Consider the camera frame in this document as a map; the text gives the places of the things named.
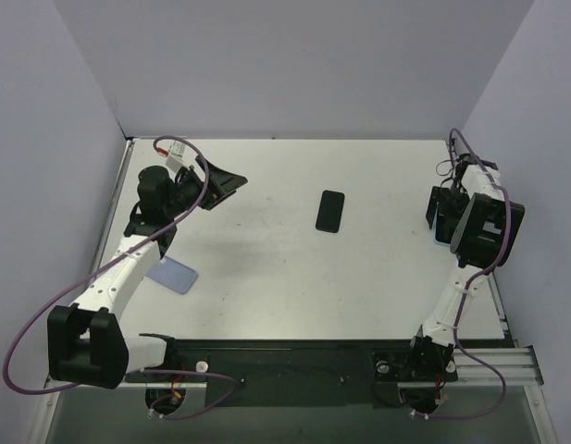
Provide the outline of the black phone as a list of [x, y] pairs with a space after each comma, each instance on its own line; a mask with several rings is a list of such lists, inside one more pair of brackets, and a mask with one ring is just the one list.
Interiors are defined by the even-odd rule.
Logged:
[[317, 211], [315, 228], [336, 234], [340, 230], [345, 195], [339, 191], [324, 190]]

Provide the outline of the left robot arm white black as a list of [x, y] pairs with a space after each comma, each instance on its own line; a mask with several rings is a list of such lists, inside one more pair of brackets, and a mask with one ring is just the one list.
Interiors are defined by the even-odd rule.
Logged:
[[195, 159], [204, 170], [172, 161], [138, 175], [139, 200], [130, 212], [112, 265], [98, 272], [83, 294], [47, 317], [49, 375], [57, 381], [116, 388], [127, 374], [147, 369], [170, 380], [179, 370], [172, 339], [152, 333], [128, 337], [119, 319], [146, 274], [165, 257], [180, 215], [210, 211], [247, 183], [247, 178]]

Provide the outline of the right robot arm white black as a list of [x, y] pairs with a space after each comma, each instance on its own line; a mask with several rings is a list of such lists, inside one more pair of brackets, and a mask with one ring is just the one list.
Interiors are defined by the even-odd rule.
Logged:
[[513, 249], [526, 208], [505, 195], [496, 164], [472, 154], [458, 157], [449, 188], [431, 190], [426, 220], [434, 239], [447, 244], [456, 265], [432, 314], [402, 357], [416, 381], [453, 380], [453, 350], [465, 311], [489, 275]]

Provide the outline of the aluminium front rail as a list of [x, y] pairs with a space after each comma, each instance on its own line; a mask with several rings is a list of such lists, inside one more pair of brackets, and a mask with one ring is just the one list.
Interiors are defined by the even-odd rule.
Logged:
[[[452, 383], [480, 380], [492, 385], [501, 381], [515, 385], [540, 383], [542, 380], [535, 352], [530, 347], [517, 348], [505, 341], [467, 341], [463, 350], [453, 350], [453, 358], [458, 378]], [[127, 374], [120, 384], [130, 383], [127, 377], [133, 373]]]

